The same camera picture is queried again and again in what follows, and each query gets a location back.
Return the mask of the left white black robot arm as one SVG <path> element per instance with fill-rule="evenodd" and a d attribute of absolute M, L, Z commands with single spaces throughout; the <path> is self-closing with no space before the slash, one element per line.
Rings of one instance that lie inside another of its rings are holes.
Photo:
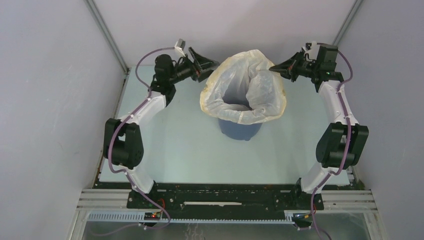
<path fill-rule="evenodd" d="M 202 82 L 219 66 L 219 62 L 197 53 L 189 47 L 173 47 L 180 53 L 177 60 L 168 54 L 160 54 L 154 60 L 152 81 L 147 87 L 147 96 L 128 114 L 120 118 L 110 118 L 105 122 L 103 156 L 107 159 L 112 173 L 123 173 L 134 191 L 139 192 L 138 201 L 145 208 L 153 208 L 158 202 L 158 194 L 151 189 L 153 178 L 141 166 L 144 156 L 141 126 L 150 122 L 173 100 L 176 84 L 186 79 Z"/>

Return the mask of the blue plastic trash bin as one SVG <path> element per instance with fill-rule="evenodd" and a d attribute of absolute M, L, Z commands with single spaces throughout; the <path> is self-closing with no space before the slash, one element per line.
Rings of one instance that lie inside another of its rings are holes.
<path fill-rule="evenodd" d="M 249 141 L 262 127 L 262 123 L 246 125 L 222 119 L 218 119 L 218 125 L 224 135 L 238 141 Z"/>

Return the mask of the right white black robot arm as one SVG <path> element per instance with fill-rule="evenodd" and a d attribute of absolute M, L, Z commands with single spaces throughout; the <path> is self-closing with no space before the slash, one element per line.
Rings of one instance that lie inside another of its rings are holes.
<path fill-rule="evenodd" d="M 301 189 L 290 196 L 297 209 L 308 206 L 310 194 L 318 194 L 333 176 L 358 163 L 369 136 L 368 127 L 359 124 L 349 106 L 345 85 L 352 78 L 344 79 L 336 70 L 338 56 L 346 60 L 336 45 L 312 41 L 288 60 L 269 68 L 291 82 L 298 77 L 310 79 L 329 120 L 316 145 L 316 164 L 300 178 Z"/>

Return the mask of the translucent white yellow trash bag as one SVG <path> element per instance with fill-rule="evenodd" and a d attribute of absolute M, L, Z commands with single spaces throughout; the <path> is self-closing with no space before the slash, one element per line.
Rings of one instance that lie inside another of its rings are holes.
<path fill-rule="evenodd" d="M 287 106 L 283 78 L 260 50 L 237 53 L 208 77 L 200 93 L 201 110 L 214 118 L 253 125 L 280 118 Z"/>

